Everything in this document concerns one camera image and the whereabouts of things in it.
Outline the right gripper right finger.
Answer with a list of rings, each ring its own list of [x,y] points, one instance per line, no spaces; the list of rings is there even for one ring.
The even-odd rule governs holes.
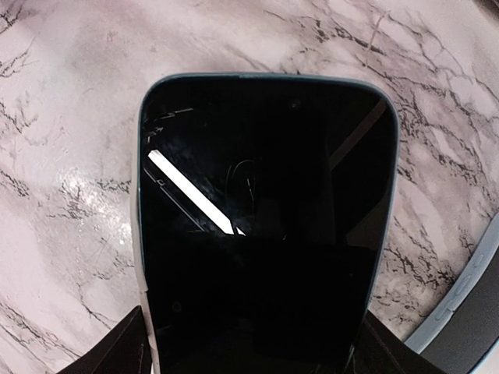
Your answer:
[[[444,374],[400,341],[374,314],[367,313],[350,361],[356,374]]]

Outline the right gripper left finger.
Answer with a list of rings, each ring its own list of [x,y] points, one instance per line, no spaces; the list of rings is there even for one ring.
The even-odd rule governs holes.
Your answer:
[[[143,313],[132,309],[93,348],[59,374],[150,374],[152,357]]]

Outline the black smartphone teal edge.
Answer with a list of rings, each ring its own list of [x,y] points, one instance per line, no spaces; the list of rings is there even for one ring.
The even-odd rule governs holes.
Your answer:
[[[354,79],[169,76],[136,185],[161,373],[343,373],[391,215],[398,118]]]

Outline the grey translucent phone case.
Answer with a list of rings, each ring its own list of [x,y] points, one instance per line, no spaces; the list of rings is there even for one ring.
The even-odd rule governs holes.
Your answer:
[[[157,349],[157,341],[155,337],[150,306],[147,299],[148,287],[143,268],[143,254],[142,254],[142,241],[140,233],[140,212],[139,212],[140,200],[139,200],[139,189],[136,184],[133,185],[130,207],[131,207],[131,228],[132,228],[134,266],[136,272],[136,280],[139,288],[140,306],[144,317],[145,327],[147,331],[147,341],[149,343],[151,359],[152,359],[151,373],[160,374],[161,367],[160,367],[160,360]]]

